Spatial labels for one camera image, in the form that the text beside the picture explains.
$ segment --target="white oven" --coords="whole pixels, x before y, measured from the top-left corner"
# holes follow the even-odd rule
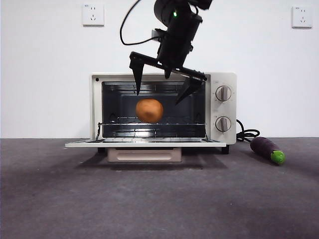
[[[111,162],[181,161],[182,147],[221,147],[236,142],[234,73],[208,73],[201,88],[175,105],[185,77],[144,74],[139,95],[132,74],[94,73],[91,82],[91,138],[66,147],[107,148]],[[155,124],[135,115],[140,99],[153,98],[164,108]]]

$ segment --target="orange ball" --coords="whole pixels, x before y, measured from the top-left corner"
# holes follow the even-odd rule
[[[163,105],[155,99],[142,99],[136,104],[136,115],[145,123],[159,122],[163,112]]]

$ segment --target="control knob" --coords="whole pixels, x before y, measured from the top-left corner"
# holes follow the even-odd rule
[[[227,132],[231,127],[231,121],[227,117],[219,117],[216,120],[215,126],[220,132]]]
[[[216,98],[220,101],[227,101],[231,97],[231,89],[228,86],[218,87],[216,90]]]

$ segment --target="wall outlet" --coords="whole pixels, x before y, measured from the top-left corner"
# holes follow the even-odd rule
[[[104,26],[104,5],[84,4],[82,6],[83,26]]]
[[[312,28],[313,14],[310,7],[294,6],[293,11],[293,28]]]

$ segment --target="black cable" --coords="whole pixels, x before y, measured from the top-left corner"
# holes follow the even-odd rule
[[[151,41],[153,39],[156,39],[156,38],[159,38],[158,36],[155,36],[155,37],[152,37],[150,39],[147,39],[145,41],[140,41],[140,42],[135,42],[135,43],[125,43],[123,38],[122,38],[122,29],[123,29],[123,26],[124,26],[124,23],[126,21],[126,19],[128,18],[129,14],[131,13],[131,11],[133,10],[133,8],[135,8],[135,6],[140,2],[141,0],[137,0],[133,6],[130,8],[130,10],[128,11],[128,13],[126,14],[126,16],[124,17],[124,20],[122,22],[122,25],[121,25],[121,28],[120,28],[120,39],[121,39],[121,42],[123,43],[123,45],[126,45],[126,46],[132,46],[132,45],[139,45],[139,44],[142,44],[142,43],[145,43],[147,41]]]
[[[256,129],[244,129],[244,126],[242,124],[242,122],[240,122],[239,120],[237,120],[237,122],[240,124],[241,127],[241,132],[237,133],[236,138],[237,141],[243,142],[243,141],[247,141],[247,142],[251,142],[250,139],[248,139],[247,137],[252,137],[252,138],[256,138],[260,135],[259,130]]]

